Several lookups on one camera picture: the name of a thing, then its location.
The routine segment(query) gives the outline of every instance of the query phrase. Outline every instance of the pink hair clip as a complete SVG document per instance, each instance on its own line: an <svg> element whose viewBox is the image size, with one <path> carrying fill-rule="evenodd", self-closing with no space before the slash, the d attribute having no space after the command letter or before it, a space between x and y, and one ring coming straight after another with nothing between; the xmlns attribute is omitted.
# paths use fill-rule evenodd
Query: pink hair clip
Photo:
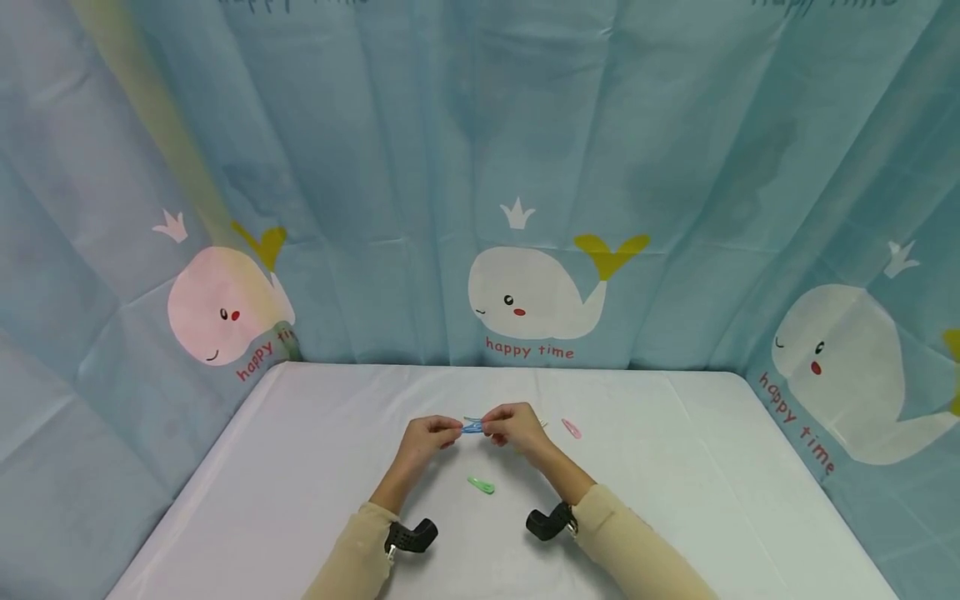
<svg viewBox="0 0 960 600"><path fill-rule="evenodd" d="M560 422L564 424L564 427L566 427L566 430L569 431L570 435L573 436L575 439L579 440L581 437L583 437L580 434L580 430L577 429L577 426L571 423L570 421L566 419L560 419Z"/></svg>

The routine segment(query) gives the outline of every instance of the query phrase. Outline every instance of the forearm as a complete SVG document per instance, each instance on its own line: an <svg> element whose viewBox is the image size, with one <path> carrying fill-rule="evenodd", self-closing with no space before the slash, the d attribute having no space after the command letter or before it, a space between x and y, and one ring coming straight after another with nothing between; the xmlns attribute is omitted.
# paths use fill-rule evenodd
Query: forearm
<svg viewBox="0 0 960 600"><path fill-rule="evenodd" d="M713 600L696 570L604 486L593 486L573 507L576 541L611 574L627 598Z"/></svg>
<svg viewBox="0 0 960 600"><path fill-rule="evenodd" d="M560 499L570 506L579 504L590 488L596 485L586 471L553 444L533 454L530 462L543 473Z"/></svg>
<svg viewBox="0 0 960 600"><path fill-rule="evenodd" d="M384 551L396 513L368 502L350 518L303 600L373 600L390 576Z"/></svg>
<svg viewBox="0 0 960 600"><path fill-rule="evenodd" d="M370 501L350 518L303 600L373 600L390 576L384 543L416 480L394 462Z"/></svg>

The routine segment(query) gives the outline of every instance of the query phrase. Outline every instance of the beige sleeve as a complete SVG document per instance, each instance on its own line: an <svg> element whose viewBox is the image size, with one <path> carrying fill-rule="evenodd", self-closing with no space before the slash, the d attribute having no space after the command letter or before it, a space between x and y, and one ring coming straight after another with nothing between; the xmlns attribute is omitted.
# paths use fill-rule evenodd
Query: beige sleeve
<svg viewBox="0 0 960 600"><path fill-rule="evenodd" d="M303 600L373 600L390 576L383 550L390 525L398 520L370 502L350 517Z"/></svg>
<svg viewBox="0 0 960 600"><path fill-rule="evenodd" d="M577 543L629 600L716 598L686 559L605 486L590 488L573 515Z"/></svg>

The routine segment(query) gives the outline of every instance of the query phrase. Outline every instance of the curtain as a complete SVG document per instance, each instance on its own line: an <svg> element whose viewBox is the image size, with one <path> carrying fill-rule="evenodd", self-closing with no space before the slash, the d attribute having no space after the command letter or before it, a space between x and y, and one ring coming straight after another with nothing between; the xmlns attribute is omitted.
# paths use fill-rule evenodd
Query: curtain
<svg viewBox="0 0 960 600"><path fill-rule="evenodd" d="M738 372L960 592L956 3L4 9L0 597L103 597L288 359Z"/></svg>

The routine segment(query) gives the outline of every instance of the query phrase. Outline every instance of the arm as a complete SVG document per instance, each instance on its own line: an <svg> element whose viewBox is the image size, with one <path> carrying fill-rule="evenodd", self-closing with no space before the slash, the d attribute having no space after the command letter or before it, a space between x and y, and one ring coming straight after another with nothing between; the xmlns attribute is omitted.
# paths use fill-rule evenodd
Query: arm
<svg viewBox="0 0 960 600"><path fill-rule="evenodd" d="M360 507L333 545L302 600L373 600L390 576L384 551L390 525L433 456L461 436L463 424L447 417L410 421L396 458L370 501Z"/></svg>
<svg viewBox="0 0 960 600"><path fill-rule="evenodd" d="M547 438L529 404L493 409L484 417L484 434L496 445L515 444L573 507L577 543L628 598L716 598L679 552Z"/></svg>

